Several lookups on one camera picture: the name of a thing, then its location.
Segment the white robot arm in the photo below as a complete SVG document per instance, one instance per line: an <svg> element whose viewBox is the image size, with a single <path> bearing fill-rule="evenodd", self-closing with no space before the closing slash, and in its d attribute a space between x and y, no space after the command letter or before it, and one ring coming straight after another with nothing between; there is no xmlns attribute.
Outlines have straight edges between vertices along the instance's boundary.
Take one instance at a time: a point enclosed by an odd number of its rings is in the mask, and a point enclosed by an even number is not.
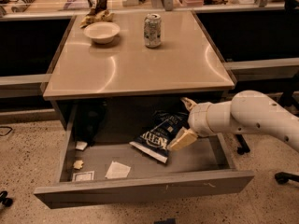
<svg viewBox="0 0 299 224"><path fill-rule="evenodd" d="M242 91L231 101L216 104L197 104L189 98L182 102L189 111L189 129L179 130L167 147L170 151L217 133L264 133L299 152L299 118L261 92Z"/></svg>

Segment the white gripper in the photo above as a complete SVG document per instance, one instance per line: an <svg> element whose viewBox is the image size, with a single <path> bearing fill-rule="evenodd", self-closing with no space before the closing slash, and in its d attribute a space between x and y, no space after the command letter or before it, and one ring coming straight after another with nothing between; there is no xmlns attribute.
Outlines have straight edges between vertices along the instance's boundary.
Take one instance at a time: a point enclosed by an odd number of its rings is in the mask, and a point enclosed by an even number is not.
<svg viewBox="0 0 299 224"><path fill-rule="evenodd" d="M180 100L185 105L185 108L190 111L188 118L190 129L182 127L178 131L176 137L167 146L169 151L178 151L185 148L197 140L197 135L199 137L215 135L207 121L207 111L211 103L197 104L194 100L187 97L181 97Z"/></svg>

